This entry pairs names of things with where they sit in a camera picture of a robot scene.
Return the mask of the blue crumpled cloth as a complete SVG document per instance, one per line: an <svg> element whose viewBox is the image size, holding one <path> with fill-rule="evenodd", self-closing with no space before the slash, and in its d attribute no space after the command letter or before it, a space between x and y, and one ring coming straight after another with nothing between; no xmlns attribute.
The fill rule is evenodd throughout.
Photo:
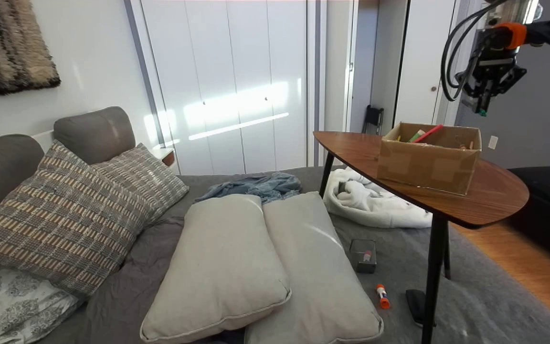
<svg viewBox="0 0 550 344"><path fill-rule="evenodd" d="M212 198L221 198L230 194L249 194L258 196L262 204L284 200L300 194L302 184L299 179L286 172L273 172L269 175L255 175L211 186L195 203Z"/></svg>

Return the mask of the cardboard box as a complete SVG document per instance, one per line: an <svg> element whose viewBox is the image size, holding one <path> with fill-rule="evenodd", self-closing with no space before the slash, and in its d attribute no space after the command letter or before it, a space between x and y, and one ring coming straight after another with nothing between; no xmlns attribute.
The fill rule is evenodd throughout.
<svg viewBox="0 0 550 344"><path fill-rule="evenodd" d="M444 126L421 143L408 143L418 131L435 125L400 122L382 136L378 178L424 189L465 195L482 152L482 137L475 127ZM473 150L459 144L474 142Z"/></svg>

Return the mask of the black folding chair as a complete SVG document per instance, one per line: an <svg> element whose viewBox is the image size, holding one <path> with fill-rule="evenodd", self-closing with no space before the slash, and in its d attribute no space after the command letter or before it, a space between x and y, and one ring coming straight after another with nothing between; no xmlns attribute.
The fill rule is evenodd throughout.
<svg viewBox="0 0 550 344"><path fill-rule="evenodd" d="M384 109L382 107L373 107L371 105L368 105L365 109L365 116L361 133L369 134L369 130L372 130L371 133L375 135L380 135L383 113Z"/></svg>

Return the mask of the plain beige pillow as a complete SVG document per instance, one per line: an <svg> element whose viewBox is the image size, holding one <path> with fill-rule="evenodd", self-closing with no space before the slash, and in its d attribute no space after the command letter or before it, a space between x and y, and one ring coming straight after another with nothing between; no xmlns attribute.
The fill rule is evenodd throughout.
<svg viewBox="0 0 550 344"><path fill-rule="evenodd" d="M169 268L140 325L146 343L187 344L245 327L292 296L260 197L193 204Z"/></svg>
<svg viewBox="0 0 550 344"><path fill-rule="evenodd" d="M245 344L357 344L382 335L384 322L364 291L317 192L263 207L292 295L246 327Z"/></svg>

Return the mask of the flat black device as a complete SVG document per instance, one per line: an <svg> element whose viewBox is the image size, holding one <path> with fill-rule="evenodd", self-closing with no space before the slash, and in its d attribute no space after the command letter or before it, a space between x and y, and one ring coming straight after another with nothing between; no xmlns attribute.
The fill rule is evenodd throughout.
<svg viewBox="0 0 550 344"><path fill-rule="evenodd" d="M414 323L419 327L423 327L425 322L425 292L408 289L404 292L404 295Z"/></svg>

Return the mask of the shaggy brown wall hanging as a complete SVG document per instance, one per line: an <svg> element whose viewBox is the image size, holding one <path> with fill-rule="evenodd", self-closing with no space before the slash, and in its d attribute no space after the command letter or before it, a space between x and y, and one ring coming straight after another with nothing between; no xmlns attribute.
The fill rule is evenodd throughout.
<svg viewBox="0 0 550 344"><path fill-rule="evenodd" d="M31 0L0 0L0 96L60 84Z"/></svg>

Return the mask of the red pen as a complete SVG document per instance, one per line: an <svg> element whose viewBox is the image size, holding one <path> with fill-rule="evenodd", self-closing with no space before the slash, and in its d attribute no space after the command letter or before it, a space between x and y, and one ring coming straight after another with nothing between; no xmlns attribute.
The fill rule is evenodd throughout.
<svg viewBox="0 0 550 344"><path fill-rule="evenodd" d="M414 138L413 140L411 140L411 143L421 143L422 141L424 141L425 139L427 139L431 135L437 133L438 131L440 131L443 128L444 128L443 125L435 126L435 127L431 128L429 131L426 131L422 135L419 135L416 138Z"/></svg>

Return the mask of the white door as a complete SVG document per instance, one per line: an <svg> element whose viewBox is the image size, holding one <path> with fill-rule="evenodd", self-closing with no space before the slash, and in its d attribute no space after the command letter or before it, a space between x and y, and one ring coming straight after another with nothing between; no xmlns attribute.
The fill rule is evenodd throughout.
<svg viewBox="0 0 550 344"><path fill-rule="evenodd" d="M456 0L409 0L394 124L433 124L440 95L440 65Z"/></svg>

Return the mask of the grey bed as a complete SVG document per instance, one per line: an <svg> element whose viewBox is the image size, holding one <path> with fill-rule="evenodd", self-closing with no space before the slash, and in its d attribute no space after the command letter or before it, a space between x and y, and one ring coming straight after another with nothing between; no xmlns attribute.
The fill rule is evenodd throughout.
<svg viewBox="0 0 550 344"><path fill-rule="evenodd" d="M154 301L182 232L183 216L212 185L241 175L182 176L189 192L136 240L120 271L40 344L144 344L140 323ZM376 344L418 344L404 292L425 286L430 229L369 228L332 215L343 248L354 238L376 241L376 272L359 274L373 302L385 285L393 303L379 311L384 332ZM550 344L550 309L456 230L450 230L454 276L442 279L432 344Z"/></svg>

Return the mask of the white wardrobe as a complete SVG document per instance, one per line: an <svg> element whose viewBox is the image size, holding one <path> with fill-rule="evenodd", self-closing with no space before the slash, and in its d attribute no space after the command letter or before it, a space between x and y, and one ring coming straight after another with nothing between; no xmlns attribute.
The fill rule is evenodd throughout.
<svg viewBox="0 0 550 344"><path fill-rule="evenodd" d="M322 0L124 0L155 149L181 175L318 163Z"/></svg>

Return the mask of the white floral pillow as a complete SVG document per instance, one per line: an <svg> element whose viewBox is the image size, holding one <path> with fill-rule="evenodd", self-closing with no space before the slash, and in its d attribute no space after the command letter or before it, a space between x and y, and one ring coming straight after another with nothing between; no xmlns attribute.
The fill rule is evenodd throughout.
<svg viewBox="0 0 550 344"><path fill-rule="evenodd" d="M0 344L32 344L46 337L81 305L45 279L0 269Z"/></svg>

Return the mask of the white nightstand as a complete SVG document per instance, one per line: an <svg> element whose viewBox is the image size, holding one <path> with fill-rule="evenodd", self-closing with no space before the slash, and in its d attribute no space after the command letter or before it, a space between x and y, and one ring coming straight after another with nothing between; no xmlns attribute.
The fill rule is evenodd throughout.
<svg viewBox="0 0 550 344"><path fill-rule="evenodd" d="M165 147L165 148L156 146L154 148L151 148L150 151L157 159L162 161L162 163L164 163L168 168L173 169L175 174L177 175L180 174L176 152L173 146Z"/></svg>

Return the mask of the small patterned woven pillow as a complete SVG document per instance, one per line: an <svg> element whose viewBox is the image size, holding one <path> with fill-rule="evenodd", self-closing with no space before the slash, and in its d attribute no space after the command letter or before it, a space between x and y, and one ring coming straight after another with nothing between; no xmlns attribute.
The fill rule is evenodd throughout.
<svg viewBox="0 0 550 344"><path fill-rule="evenodd" d="M152 211L151 224L190 189L141 143L109 161L93 164L92 168L146 200Z"/></svg>

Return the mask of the orange glue stick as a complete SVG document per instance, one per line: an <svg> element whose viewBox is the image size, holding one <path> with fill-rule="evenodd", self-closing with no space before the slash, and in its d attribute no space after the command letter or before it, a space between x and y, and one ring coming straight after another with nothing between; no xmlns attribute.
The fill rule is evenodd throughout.
<svg viewBox="0 0 550 344"><path fill-rule="evenodd" d="M382 309L390 309L391 303L384 285L382 284L376 285L375 291L379 297L379 306Z"/></svg>

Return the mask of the white blanket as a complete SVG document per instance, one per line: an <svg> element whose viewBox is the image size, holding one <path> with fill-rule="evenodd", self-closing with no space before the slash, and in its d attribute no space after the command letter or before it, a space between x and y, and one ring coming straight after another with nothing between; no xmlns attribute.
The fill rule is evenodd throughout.
<svg viewBox="0 0 550 344"><path fill-rule="evenodd" d="M349 167L330 172L323 200L329 213L371 228L429 228L433 219Z"/></svg>

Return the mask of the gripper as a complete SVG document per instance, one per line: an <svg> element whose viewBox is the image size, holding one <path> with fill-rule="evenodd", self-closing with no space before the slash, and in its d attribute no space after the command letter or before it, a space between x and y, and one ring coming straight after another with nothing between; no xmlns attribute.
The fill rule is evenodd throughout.
<svg viewBox="0 0 550 344"><path fill-rule="evenodd" d="M478 70L481 66L508 63L517 56L517 48L510 49L511 29L483 29L478 31L472 52L472 71L455 74L465 95L473 100L472 109L478 115L487 116L491 98L506 93L528 70L520 66L497 66Z"/></svg>

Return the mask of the small grey box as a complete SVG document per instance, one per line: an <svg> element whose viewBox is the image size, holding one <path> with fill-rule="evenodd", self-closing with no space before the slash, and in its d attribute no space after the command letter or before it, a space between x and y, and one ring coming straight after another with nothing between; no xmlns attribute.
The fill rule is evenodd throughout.
<svg viewBox="0 0 550 344"><path fill-rule="evenodd" d="M357 273L373 274L376 270L376 241L352 239L349 245L349 259Z"/></svg>

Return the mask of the large patterned woven pillow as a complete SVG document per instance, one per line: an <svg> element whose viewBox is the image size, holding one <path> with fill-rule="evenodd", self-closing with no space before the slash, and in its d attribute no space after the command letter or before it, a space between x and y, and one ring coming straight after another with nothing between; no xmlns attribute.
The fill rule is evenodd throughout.
<svg viewBox="0 0 550 344"><path fill-rule="evenodd" d="M35 174L0 202L0 267L91 296L153 214L139 194L55 140Z"/></svg>

